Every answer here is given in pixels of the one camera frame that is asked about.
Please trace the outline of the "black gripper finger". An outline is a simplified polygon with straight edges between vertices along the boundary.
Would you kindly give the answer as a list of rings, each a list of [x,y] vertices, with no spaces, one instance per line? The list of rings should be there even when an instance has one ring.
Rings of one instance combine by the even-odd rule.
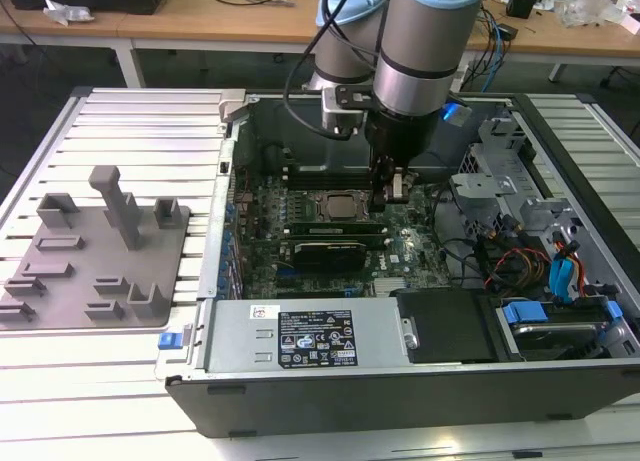
[[[380,155],[372,164],[372,211],[382,212],[386,206],[387,187],[393,183],[395,165],[392,158]]]
[[[415,180],[416,175],[413,172],[397,167],[392,177],[392,201],[408,202]]]

